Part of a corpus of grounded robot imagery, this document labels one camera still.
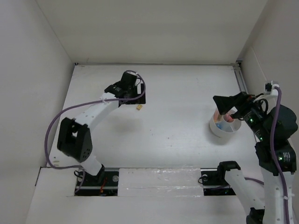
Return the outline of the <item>orange pink highlighter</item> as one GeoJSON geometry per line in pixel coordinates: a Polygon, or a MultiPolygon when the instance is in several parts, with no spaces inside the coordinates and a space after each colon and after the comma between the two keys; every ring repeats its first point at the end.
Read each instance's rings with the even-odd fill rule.
{"type": "Polygon", "coordinates": [[[213,115],[213,120],[215,123],[219,122],[221,120],[221,115],[218,112],[215,112],[213,115]]]}

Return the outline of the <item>orange pen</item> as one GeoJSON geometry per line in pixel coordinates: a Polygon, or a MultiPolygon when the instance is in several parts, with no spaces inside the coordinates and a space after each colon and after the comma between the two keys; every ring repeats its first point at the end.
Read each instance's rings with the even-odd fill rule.
{"type": "Polygon", "coordinates": [[[230,114],[226,114],[226,115],[224,115],[224,120],[225,120],[226,122],[228,122],[228,123],[232,123],[232,122],[234,122],[234,119],[231,117],[230,114]]]}

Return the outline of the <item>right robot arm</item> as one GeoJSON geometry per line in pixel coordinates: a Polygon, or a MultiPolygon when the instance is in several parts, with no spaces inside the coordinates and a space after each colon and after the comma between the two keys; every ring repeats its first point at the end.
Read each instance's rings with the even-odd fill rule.
{"type": "Polygon", "coordinates": [[[236,108],[231,118],[242,119],[259,139],[255,150],[263,176],[264,202],[248,186],[236,161],[220,162],[216,178],[233,189],[246,213],[246,223],[292,224],[292,182],[297,157],[289,138],[298,129],[297,117],[291,109],[281,105],[279,87],[274,90],[276,106],[269,113],[260,107],[264,97],[264,94],[255,96],[245,92],[213,97],[220,115],[236,108]]]}

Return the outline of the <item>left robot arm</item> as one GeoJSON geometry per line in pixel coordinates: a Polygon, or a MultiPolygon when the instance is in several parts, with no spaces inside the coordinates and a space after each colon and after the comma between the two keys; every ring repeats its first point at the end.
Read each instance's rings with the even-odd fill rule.
{"type": "Polygon", "coordinates": [[[75,159],[82,167],[81,179],[99,185],[104,181],[105,167],[94,152],[92,131],[112,111],[122,105],[146,103],[145,82],[132,70],[123,72],[120,81],[109,85],[98,101],[74,118],[64,118],[60,123],[57,149],[75,159]]]}

